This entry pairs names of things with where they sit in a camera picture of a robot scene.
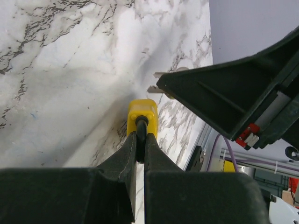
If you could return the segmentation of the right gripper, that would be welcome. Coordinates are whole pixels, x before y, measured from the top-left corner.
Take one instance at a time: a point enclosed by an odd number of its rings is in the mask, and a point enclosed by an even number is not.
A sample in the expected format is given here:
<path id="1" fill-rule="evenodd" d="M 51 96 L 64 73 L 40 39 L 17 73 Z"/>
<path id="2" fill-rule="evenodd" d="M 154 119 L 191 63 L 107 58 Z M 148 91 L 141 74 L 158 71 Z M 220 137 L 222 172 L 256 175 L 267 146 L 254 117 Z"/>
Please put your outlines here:
<path id="1" fill-rule="evenodd" d="M 299 148 L 298 30 L 252 56 L 163 74 L 157 86 L 246 150 L 279 139 Z"/>

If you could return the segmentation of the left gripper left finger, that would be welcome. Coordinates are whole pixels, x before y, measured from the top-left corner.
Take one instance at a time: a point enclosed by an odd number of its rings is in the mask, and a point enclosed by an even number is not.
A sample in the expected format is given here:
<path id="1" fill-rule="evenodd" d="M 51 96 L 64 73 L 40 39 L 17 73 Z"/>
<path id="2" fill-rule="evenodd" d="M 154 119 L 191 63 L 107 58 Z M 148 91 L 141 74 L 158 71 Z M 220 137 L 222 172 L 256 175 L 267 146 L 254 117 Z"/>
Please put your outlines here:
<path id="1" fill-rule="evenodd" d="M 97 167 L 0 171 L 3 224 L 129 224 L 135 221 L 137 136 Z"/>

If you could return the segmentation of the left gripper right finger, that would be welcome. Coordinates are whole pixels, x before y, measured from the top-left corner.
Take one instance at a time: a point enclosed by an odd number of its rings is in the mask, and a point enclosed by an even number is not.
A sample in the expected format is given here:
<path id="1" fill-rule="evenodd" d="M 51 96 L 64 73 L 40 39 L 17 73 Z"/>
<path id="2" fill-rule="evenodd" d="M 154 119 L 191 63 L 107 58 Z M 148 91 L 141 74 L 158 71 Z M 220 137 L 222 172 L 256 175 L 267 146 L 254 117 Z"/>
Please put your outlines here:
<path id="1" fill-rule="evenodd" d="M 248 175 L 185 172 L 147 135 L 144 160 L 147 224 L 266 224 L 269 214 Z"/>

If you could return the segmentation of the yellow padlock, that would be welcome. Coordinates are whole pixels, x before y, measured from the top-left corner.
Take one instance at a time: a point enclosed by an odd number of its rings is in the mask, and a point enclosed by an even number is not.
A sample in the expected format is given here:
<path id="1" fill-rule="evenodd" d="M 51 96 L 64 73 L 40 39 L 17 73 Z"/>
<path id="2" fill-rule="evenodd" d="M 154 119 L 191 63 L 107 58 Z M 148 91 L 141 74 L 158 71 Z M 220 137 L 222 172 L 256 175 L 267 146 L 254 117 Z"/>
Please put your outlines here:
<path id="1" fill-rule="evenodd" d="M 152 99 L 135 99 L 129 103 L 127 117 L 127 136 L 137 135 L 137 161 L 144 163 L 147 135 L 158 135 L 157 104 Z"/>

